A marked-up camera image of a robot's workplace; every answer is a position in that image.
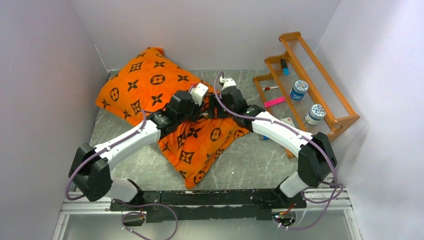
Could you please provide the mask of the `white pillow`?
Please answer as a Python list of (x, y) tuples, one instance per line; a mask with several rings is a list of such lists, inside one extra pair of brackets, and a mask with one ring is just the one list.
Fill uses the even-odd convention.
[(207, 112), (203, 112), (199, 115), (200, 118), (209, 119), (209, 114)]

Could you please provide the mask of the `orange patterned pillowcase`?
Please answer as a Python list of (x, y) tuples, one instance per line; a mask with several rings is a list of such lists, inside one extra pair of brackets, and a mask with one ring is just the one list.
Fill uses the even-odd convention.
[[(136, 126), (143, 119), (142, 111), (162, 109), (173, 94), (194, 83), (201, 79), (166, 58), (162, 48), (148, 47), (107, 81), (95, 103)], [(202, 116), (196, 122), (184, 122), (158, 145), (191, 189), (234, 140), (247, 133), (231, 118)]]

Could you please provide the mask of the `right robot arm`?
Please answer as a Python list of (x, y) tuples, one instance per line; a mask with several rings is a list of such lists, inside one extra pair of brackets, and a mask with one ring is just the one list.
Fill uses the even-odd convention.
[(283, 180), (275, 193), (275, 202), (288, 207), (294, 196), (307, 188), (316, 188), (329, 175), (337, 175), (337, 160), (326, 134), (312, 134), (292, 127), (257, 105), (249, 105), (235, 86), (213, 88), (220, 108), (245, 130), (264, 135), (288, 149), (297, 158), (297, 170)]

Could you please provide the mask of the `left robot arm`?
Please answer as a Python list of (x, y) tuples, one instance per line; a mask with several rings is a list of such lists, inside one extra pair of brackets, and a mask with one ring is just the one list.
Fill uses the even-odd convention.
[(130, 179), (112, 178), (113, 169), (141, 148), (174, 133), (182, 123), (194, 120), (207, 93), (208, 88), (200, 85), (179, 90), (163, 110), (149, 115), (142, 110), (142, 122), (132, 129), (94, 147), (81, 145), (69, 170), (68, 184), (74, 184), (91, 202), (108, 197), (122, 201), (130, 210), (139, 209), (144, 203), (143, 190)]

